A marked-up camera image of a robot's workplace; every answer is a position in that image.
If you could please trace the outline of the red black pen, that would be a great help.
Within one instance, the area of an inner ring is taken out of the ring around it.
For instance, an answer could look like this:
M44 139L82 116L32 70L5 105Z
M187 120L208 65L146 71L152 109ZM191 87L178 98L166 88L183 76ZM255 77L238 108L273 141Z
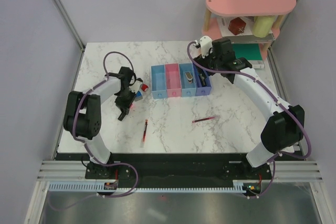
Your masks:
M144 124L144 131L143 131L143 136L142 136L141 145L140 145L141 148L143 148L145 144L147 128L148 128L148 119L145 120L145 124Z

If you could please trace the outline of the purple drawer bin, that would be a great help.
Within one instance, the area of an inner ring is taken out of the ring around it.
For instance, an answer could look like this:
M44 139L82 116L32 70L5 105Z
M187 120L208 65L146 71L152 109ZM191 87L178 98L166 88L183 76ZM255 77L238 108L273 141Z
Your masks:
M212 85L211 85L211 81L209 76L207 75L207 86L206 87L202 87L200 80L199 80L199 76L198 76L198 69L200 69L199 67L197 67L196 65L193 65L194 68L194 74L195 74L195 82L196 82L196 96L204 96L204 95L209 95L212 89Z

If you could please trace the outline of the red black stamp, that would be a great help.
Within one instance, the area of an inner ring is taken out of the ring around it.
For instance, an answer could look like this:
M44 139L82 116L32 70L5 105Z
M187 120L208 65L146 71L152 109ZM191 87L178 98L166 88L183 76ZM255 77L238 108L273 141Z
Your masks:
M143 84L141 85L141 90L142 90L143 92L147 92L148 89L149 89L149 87L148 87L146 84L143 83Z

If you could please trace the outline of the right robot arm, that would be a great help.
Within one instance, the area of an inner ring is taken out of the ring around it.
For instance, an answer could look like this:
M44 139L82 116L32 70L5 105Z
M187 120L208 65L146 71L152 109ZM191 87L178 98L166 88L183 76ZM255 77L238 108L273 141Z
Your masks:
M266 120L260 134L260 143L248 152L240 166L241 174L248 179L259 173L259 168L304 138L304 109L277 96L260 78L251 63L237 58L227 38L212 40L203 36L190 43L200 50L192 62L212 76L216 73L240 88Z

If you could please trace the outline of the grey white eraser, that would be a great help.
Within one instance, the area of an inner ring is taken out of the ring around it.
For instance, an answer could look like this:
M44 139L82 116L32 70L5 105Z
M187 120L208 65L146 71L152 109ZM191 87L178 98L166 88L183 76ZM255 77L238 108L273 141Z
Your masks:
M184 72L186 80L188 81L188 83L192 83L193 82L193 75L191 72L186 71Z

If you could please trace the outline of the red gel pen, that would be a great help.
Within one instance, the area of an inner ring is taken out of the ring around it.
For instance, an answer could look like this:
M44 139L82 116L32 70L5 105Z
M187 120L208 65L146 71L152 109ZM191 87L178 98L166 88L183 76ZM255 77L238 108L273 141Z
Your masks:
M215 115L215 116L209 116L209 117L202 118L202 119L196 119L196 120L193 120L192 123L197 123L197 122L202 122L202 121L213 120L213 119L216 119L217 117L218 117L218 116Z

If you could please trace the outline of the pink drawer bin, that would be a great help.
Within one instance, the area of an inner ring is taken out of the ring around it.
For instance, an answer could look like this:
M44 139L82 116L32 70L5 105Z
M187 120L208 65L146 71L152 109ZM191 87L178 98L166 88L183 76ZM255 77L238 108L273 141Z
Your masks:
M165 65L166 90L167 96L180 97L182 95L180 69L178 63Z

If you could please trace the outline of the blue grey eraser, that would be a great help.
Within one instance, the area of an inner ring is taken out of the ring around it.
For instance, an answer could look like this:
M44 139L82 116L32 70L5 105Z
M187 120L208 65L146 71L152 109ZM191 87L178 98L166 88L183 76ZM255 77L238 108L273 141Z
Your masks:
M141 91L138 91L137 93L136 93L136 96L135 96L135 101L139 101L139 100L142 100L143 99L143 95L142 95L142 93L141 93Z

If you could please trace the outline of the light blue drawer bin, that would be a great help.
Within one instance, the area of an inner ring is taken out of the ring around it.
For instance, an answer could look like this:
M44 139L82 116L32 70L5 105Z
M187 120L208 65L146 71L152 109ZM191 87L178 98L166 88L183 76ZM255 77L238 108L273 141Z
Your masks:
M154 99L167 98L165 65L156 65L151 67L151 84Z

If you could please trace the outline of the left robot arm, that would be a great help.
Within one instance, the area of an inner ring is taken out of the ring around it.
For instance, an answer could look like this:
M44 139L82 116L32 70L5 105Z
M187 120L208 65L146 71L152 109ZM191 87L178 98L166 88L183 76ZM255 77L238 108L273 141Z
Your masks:
M73 139L84 145L90 161L97 164L97 173L103 178L111 178L115 165L111 152L102 140L101 105L115 96L115 105L120 110L122 121L129 114L132 103L142 81L128 67L121 67L118 73L108 72L104 79L86 92L71 91L68 94L63 127Z

